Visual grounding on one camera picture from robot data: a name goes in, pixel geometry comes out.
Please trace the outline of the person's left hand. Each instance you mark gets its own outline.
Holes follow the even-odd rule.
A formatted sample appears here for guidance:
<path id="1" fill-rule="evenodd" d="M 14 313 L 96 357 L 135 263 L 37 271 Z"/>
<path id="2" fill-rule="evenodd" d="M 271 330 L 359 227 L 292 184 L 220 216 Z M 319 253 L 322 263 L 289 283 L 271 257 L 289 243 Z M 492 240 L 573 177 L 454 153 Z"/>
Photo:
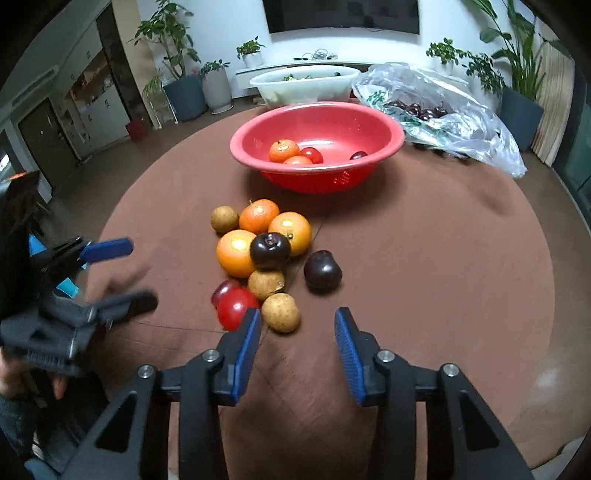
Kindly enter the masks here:
<path id="1" fill-rule="evenodd" d="M 25 389 L 24 375 L 31 367 L 16 357 L 9 355 L 4 348 L 1 348 L 0 361 L 0 394 L 5 399 L 11 399 L 21 394 Z M 67 378 L 51 375 L 53 393 L 56 399 L 64 396 L 67 388 Z"/>

